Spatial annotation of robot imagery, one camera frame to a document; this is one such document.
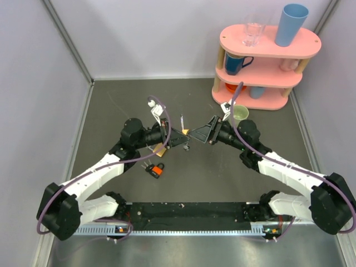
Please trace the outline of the small brass padlock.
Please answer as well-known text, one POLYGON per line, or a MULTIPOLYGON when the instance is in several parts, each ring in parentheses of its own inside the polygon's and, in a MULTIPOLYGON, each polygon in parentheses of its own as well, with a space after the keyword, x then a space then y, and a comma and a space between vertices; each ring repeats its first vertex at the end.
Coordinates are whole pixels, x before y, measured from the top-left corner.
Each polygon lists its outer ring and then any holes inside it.
POLYGON ((184 124, 184 116, 183 114, 180 115, 180 125, 181 125, 181 132, 187 136, 189 129, 185 128, 185 124, 184 124))

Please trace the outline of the large brass padlock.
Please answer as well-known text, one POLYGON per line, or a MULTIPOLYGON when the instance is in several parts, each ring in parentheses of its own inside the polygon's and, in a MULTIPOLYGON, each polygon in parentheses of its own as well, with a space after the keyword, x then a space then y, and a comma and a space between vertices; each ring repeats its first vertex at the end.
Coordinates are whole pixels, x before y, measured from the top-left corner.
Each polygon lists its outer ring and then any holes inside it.
POLYGON ((163 157, 164 153, 167 151, 167 148, 162 143, 154 146, 148 146, 147 148, 158 157, 163 157))

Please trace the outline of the orange black hook lock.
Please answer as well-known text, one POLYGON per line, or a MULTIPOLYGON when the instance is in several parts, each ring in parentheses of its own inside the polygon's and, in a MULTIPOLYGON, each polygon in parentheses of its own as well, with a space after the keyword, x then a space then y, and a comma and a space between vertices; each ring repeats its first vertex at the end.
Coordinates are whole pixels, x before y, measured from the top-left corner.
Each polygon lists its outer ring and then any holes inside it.
POLYGON ((164 168, 165 165, 163 163, 158 163, 157 165, 151 164, 149 167, 149 174, 158 179, 163 173, 164 168))

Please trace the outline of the small padlock keys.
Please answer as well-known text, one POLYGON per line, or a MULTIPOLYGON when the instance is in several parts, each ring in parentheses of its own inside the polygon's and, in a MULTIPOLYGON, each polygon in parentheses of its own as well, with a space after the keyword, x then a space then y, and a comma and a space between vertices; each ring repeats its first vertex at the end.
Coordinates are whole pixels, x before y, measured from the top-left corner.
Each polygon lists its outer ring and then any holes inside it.
POLYGON ((143 167, 146 172, 149 172, 154 167, 154 164, 150 160, 148 160, 148 162, 143 161, 141 167, 143 167))

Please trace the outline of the black white keychain charm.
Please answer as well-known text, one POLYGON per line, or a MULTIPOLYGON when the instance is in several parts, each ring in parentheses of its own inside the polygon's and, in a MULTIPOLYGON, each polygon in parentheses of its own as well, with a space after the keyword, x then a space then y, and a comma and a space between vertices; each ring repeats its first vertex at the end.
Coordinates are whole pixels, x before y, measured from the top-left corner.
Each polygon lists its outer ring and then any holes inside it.
POLYGON ((184 149, 184 151, 189 151, 190 150, 189 142, 185 142, 184 144, 182 144, 182 148, 184 149))

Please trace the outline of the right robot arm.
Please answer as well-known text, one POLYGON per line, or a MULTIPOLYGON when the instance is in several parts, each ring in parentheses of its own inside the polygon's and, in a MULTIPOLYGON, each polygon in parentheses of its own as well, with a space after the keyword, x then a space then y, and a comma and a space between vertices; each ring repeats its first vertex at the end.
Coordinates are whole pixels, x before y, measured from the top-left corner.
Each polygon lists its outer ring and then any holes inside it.
POLYGON ((222 142, 241 150, 240 159, 246 167, 298 192, 264 194, 259 202, 264 219, 272 220, 278 215, 297 217, 331 235, 344 233, 345 225, 355 221, 355 198, 341 175, 312 172, 282 158, 260 142, 260 132, 252 120, 242 120, 234 127, 215 116, 206 125, 188 130, 187 135, 205 144, 222 142))

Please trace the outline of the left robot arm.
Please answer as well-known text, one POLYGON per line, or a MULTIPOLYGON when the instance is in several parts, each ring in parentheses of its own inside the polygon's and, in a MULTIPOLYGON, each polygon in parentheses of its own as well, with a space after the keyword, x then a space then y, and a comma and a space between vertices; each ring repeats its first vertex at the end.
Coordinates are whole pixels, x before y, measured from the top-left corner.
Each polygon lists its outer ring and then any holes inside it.
POLYGON ((121 130, 119 141, 96 164, 79 176, 60 185, 49 184, 43 193, 36 219, 60 241, 67 240, 77 229, 103 217, 121 220, 126 214, 126 202, 121 195, 109 192, 102 197, 89 197, 110 180, 128 171, 141 161, 139 150, 158 145, 170 149, 189 147, 188 130, 176 130, 166 118, 159 119, 151 128, 144 128, 141 120, 128 119, 121 130))

